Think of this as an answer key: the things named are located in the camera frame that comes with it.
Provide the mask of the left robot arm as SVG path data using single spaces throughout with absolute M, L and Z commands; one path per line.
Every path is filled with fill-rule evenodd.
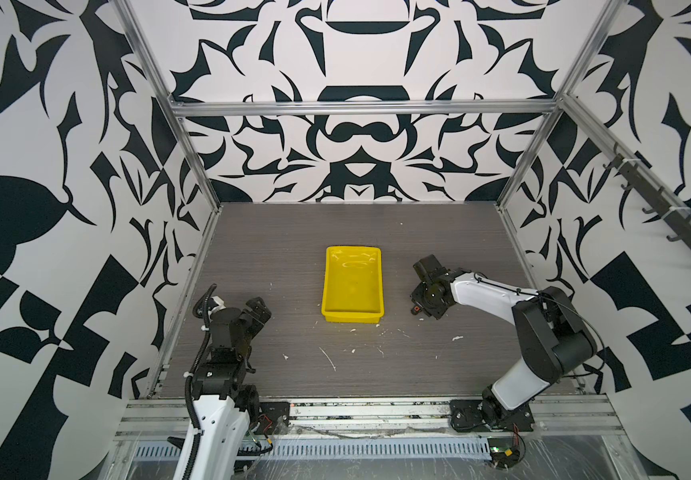
M 171 438 L 180 449 L 176 479 L 229 479 L 248 467 L 252 456 L 272 450 L 270 443 L 250 447 L 247 436 L 261 416 L 255 386 L 244 382 L 251 367 L 251 341 L 271 318 L 260 297 L 243 308 L 227 307 L 207 292 L 193 307 L 204 337 L 184 374 L 189 420 L 185 438 Z

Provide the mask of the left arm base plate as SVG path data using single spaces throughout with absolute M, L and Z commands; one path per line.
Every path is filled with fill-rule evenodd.
M 291 406 L 286 401 L 263 401 L 253 432 L 257 435 L 281 434 L 289 426 Z

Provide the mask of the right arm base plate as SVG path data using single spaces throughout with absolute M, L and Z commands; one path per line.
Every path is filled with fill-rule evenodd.
M 449 424 L 459 433 L 531 432 L 535 418 L 529 404 L 515 410 L 503 410 L 495 400 L 455 399 L 449 402 Z

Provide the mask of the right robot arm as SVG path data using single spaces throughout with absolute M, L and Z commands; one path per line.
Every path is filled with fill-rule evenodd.
M 585 320 L 559 288 L 518 288 L 479 272 L 451 270 L 433 255 L 415 263 L 419 285 L 412 314 L 443 318 L 460 305 L 487 312 L 511 324 L 521 357 L 481 400 L 451 401 L 451 428 L 457 432 L 527 430 L 533 425 L 529 403 L 597 355 L 599 348 Z

